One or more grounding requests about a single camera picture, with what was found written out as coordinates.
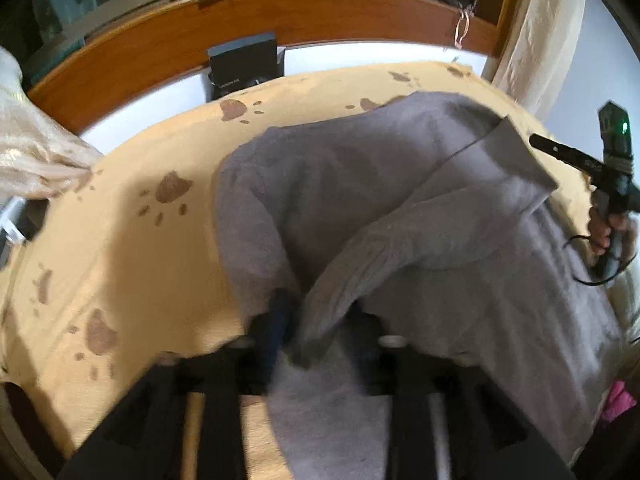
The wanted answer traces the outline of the person's right hand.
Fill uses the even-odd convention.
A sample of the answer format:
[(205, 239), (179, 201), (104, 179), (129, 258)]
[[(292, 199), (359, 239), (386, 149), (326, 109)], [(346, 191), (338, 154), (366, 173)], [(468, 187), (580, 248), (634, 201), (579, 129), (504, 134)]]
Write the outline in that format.
[(589, 245), (596, 256), (602, 256), (611, 246), (612, 236), (618, 233), (623, 240), (624, 260), (629, 260), (636, 250), (637, 225), (626, 214), (611, 214), (603, 220), (595, 206), (589, 209)]

